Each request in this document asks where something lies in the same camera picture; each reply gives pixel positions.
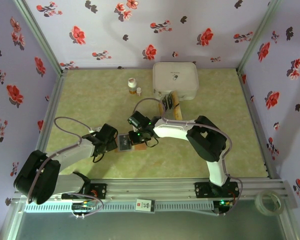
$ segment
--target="white box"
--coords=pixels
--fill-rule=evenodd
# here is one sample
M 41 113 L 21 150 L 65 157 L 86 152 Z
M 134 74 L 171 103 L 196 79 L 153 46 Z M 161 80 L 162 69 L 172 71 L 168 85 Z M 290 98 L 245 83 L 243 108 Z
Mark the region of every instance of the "white box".
M 157 62 L 153 65 L 152 87 L 156 99 L 176 91 L 179 101 L 192 100 L 199 88 L 197 67 L 192 62 Z

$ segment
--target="small bottle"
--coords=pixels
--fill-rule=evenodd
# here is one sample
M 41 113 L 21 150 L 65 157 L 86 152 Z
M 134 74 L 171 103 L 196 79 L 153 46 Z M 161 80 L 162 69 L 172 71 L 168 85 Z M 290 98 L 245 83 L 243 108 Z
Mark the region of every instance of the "small bottle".
M 141 96 L 141 87 L 136 88 L 136 94 L 140 97 Z
M 130 94 L 136 94 L 137 81 L 133 77 L 128 79 L 128 87 L 129 87 Z

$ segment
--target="green floor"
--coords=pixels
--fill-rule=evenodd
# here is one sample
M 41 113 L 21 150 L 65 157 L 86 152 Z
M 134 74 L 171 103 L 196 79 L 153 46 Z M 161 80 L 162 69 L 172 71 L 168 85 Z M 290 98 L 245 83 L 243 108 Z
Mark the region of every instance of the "green floor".
M 227 155 L 228 172 L 237 177 L 266 177 L 264 162 L 235 69 L 198 69 L 199 90 L 194 100 L 180 103 L 184 120 L 208 117 L 232 139 Z M 129 94 L 128 78 L 135 78 L 142 96 Z M 100 127 L 107 123 L 119 133 L 131 130 L 127 119 L 135 104 L 152 97 L 152 69 L 69 70 L 56 117 L 67 116 Z M 150 119 L 159 116 L 158 105 L 145 101 L 138 110 Z M 79 135 L 87 130 L 69 120 L 60 126 Z M 47 151 L 77 141 L 53 126 Z M 160 138 L 159 145 L 144 151 L 108 152 L 102 161 L 83 159 L 66 168 L 91 179 L 100 178 L 208 178 L 207 164 L 185 140 Z

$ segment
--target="white bottle cap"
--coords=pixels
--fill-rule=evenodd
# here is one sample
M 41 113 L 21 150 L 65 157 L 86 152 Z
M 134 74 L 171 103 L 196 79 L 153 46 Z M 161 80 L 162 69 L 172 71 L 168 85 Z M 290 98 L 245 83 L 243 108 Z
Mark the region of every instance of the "white bottle cap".
M 128 87 L 135 88 L 137 86 L 137 81 L 132 77 L 128 79 Z

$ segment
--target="robotic arm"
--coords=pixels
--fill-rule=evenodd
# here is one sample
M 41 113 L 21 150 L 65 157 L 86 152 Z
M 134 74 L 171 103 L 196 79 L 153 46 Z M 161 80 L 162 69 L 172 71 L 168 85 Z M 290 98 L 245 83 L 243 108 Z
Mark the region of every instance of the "robotic arm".
M 206 127 L 192 125 L 208 125 L 215 129 L 217 127 L 206 117 L 199 116 L 196 120 L 184 122 L 165 122 L 161 117 L 153 117 L 152 120 L 135 111 L 128 122 L 136 128 L 129 132 L 132 145 L 147 143 L 152 138 L 178 138 L 189 141 L 198 155 L 206 160 L 209 169 L 209 180 L 212 192 L 224 192 L 229 178 L 223 170 L 222 152 L 226 148 L 227 138 L 221 133 Z M 80 145 L 57 154 L 49 160 L 42 169 L 37 179 L 30 200 L 36 204 L 42 204 L 52 195 L 62 193 L 90 194 L 90 179 L 79 172 L 69 175 L 59 175 L 63 169 L 89 157 L 97 157 L 117 148 L 116 134 L 118 131 L 104 124 L 100 131 L 92 132 L 82 137 Z M 33 151 L 16 177 L 13 185 L 26 196 L 29 194 L 31 185 L 35 179 L 38 169 L 42 163 L 53 153 L 43 153 L 39 150 Z

